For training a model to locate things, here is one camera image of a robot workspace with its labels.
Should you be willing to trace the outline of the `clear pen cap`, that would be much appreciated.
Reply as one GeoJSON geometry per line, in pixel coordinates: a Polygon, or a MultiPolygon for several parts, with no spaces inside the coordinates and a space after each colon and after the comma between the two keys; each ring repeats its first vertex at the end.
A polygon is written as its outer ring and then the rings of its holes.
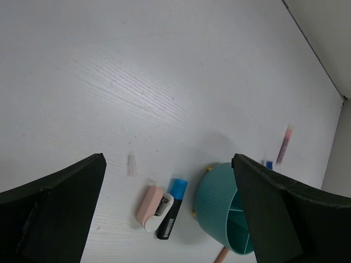
{"type": "Polygon", "coordinates": [[[137,166],[134,154],[129,154],[127,157],[127,175],[131,177],[135,177],[137,175],[137,166]]]}

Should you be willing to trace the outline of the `red refill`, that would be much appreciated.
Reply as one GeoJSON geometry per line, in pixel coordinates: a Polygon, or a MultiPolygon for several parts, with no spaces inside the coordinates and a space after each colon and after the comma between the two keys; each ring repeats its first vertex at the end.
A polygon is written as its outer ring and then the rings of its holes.
{"type": "Polygon", "coordinates": [[[283,139],[280,151],[279,151],[277,159],[276,159],[276,165],[282,164],[284,155],[285,155],[287,147],[288,147],[288,143],[289,143],[290,138],[292,136],[292,132],[293,132],[293,125],[289,124],[287,129],[286,129],[286,133],[284,135],[284,139],[283,139]]]}

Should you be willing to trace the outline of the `pink wooden pencil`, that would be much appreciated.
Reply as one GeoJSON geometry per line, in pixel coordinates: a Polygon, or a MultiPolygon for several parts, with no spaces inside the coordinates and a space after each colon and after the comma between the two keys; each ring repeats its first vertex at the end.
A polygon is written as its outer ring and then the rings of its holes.
{"type": "Polygon", "coordinates": [[[229,251],[230,250],[227,247],[223,247],[223,249],[218,254],[217,258],[215,259],[214,263],[223,263],[229,251]]]}

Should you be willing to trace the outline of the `pink mini stapler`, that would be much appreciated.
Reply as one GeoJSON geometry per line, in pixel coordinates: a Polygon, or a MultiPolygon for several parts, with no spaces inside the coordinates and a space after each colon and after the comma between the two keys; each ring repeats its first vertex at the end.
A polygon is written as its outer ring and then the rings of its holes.
{"type": "Polygon", "coordinates": [[[155,232],[174,203],[174,197],[158,186],[150,186],[136,214],[137,222],[147,232],[155,232]]]}

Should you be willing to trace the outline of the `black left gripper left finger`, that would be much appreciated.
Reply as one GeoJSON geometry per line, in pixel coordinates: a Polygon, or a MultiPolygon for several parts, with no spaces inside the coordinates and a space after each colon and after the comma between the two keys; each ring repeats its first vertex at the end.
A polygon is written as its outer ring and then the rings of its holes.
{"type": "Polygon", "coordinates": [[[106,171],[95,153],[1,193],[1,262],[80,262],[106,171]]]}

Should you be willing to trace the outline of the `small blue capped glue bottle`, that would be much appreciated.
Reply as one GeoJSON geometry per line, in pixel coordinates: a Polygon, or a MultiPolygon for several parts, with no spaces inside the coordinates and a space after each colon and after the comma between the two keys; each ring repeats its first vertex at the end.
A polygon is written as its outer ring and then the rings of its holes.
{"type": "Polygon", "coordinates": [[[266,168],[268,168],[268,169],[270,169],[270,170],[273,170],[273,161],[263,160],[263,161],[262,161],[262,164],[263,164],[266,168]]]}

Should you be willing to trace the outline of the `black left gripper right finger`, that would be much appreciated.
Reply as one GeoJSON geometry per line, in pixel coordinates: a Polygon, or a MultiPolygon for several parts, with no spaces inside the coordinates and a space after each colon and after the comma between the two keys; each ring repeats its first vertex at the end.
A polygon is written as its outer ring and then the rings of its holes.
{"type": "Polygon", "coordinates": [[[243,154],[231,164],[257,262],[350,262],[350,198],[243,154]]]}

